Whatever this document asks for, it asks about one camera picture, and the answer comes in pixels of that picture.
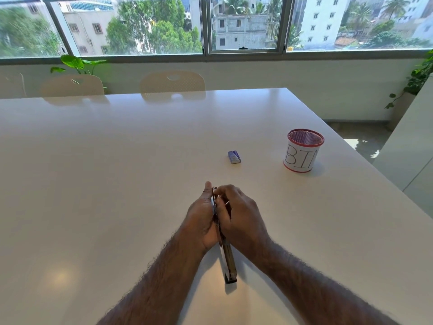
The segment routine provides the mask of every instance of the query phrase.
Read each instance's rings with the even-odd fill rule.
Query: person's right arm
[[[272,279],[308,324],[398,324],[273,242],[256,202],[239,188],[220,186],[215,195],[220,196],[216,204],[223,234]]]

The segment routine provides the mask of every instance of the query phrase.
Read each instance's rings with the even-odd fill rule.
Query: red rim
[[[289,169],[290,171],[293,171],[293,172],[296,172],[296,173],[307,173],[307,172],[310,172],[313,169],[313,168],[311,168],[308,171],[295,171],[295,170],[290,169],[287,165],[285,165],[284,161],[283,161],[283,165],[286,167],[286,169]]]
[[[295,132],[295,131],[308,131],[308,132],[311,132],[311,133],[317,134],[317,136],[319,136],[319,137],[322,139],[322,142],[319,142],[318,144],[315,144],[315,145],[307,145],[307,144],[303,144],[303,143],[301,143],[301,142],[294,141],[294,140],[290,137],[290,134],[291,134],[292,132]],[[313,130],[310,130],[310,129],[293,129],[293,130],[290,130],[289,133],[287,134],[287,138],[288,138],[291,142],[293,142],[294,144],[297,144],[298,146],[302,146],[302,147],[319,147],[319,146],[322,146],[323,143],[325,142],[325,138],[324,138],[320,133],[318,133],[318,132],[316,132],[316,131],[313,131]]]

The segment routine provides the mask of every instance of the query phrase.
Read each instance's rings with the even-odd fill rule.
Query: hairy forearm
[[[276,243],[253,261],[280,288],[308,324],[397,323]]]
[[[203,252],[180,229],[138,284],[98,325],[176,324]]]

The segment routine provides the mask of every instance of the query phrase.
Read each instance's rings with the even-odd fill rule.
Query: window pane
[[[433,6],[417,1],[295,0],[287,51],[431,48]]]
[[[275,49],[281,2],[210,0],[212,50]]]
[[[63,53],[44,3],[0,4],[0,58],[58,57]]]
[[[203,53],[198,0],[76,0],[58,5],[82,56]]]

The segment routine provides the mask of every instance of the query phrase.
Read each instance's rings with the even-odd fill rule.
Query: chair backrest
[[[93,75],[59,75],[41,85],[42,97],[99,96],[104,86],[99,77]]]
[[[185,70],[151,73],[140,82],[141,93],[205,91],[200,74]]]
[[[21,73],[0,73],[0,99],[25,97],[24,77]]]

